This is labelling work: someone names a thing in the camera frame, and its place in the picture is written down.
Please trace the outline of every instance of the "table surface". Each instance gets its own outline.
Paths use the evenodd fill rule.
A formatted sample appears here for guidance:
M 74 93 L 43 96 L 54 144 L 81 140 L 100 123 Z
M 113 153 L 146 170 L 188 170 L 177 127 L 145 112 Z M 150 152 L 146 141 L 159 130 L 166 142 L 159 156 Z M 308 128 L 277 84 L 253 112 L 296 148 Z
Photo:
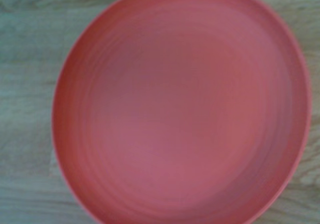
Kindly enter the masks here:
M 114 0 L 0 0 L 0 224 L 92 224 L 51 143 L 54 86 L 68 50 Z M 264 0 L 306 56 L 312 124 L 294 178 L 255 224 L 320 224 L 320 0 Z

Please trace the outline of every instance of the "wood grain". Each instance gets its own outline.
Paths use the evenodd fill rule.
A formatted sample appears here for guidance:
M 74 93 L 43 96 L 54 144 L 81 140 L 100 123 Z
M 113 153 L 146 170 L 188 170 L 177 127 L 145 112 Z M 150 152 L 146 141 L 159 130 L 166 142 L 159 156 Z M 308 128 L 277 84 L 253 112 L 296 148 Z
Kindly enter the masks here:
M 0 224 L 91 224 L 61 179 L 51 107 L 63 60 L 114 0 L 0 0 Z M 288 23 L 312 83 L 309 141 L 294 178 L 256 224 L 320 223 L 320 0 L 264 0 Z

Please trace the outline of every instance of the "wooden table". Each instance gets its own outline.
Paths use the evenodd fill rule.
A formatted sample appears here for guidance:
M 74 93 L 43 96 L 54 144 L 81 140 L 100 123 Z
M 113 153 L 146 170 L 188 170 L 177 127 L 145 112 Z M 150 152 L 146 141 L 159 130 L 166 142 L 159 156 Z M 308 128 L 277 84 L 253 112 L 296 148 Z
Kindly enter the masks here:
M 53 90 L 81 31 L 114 0 L 0 0 L 0 224 L 92 224 L 61 179 Z M 313 86 L 309 141 L 281 197 L 256 224 L 320 223 L 320 0 L 264 0 L 289 24 Z

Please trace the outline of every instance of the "red plate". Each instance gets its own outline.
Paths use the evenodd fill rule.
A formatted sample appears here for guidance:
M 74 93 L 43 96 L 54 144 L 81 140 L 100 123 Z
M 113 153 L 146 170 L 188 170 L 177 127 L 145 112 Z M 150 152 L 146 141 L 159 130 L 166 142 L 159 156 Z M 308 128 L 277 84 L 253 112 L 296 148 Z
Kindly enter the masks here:
M 120 0 L 81 35 L 58 81 L 64 177 L 101 223 L 251 223 L 303 153 L 306 70 L 258 0 Z

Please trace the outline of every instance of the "light wood surface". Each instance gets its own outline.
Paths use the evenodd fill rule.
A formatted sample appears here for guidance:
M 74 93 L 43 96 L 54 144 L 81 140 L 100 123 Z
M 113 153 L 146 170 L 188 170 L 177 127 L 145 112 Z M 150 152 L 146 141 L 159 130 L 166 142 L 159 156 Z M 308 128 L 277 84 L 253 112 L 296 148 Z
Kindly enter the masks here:
M 51 143 L 54 86 L 87 24 L 114 0 L 0 0 L 0 224 L 92 224 Z M 309 141 L 293 180 L 255 224 L 320 224 L 320 0 L 264 0 L 289 24 L 313 88 Z

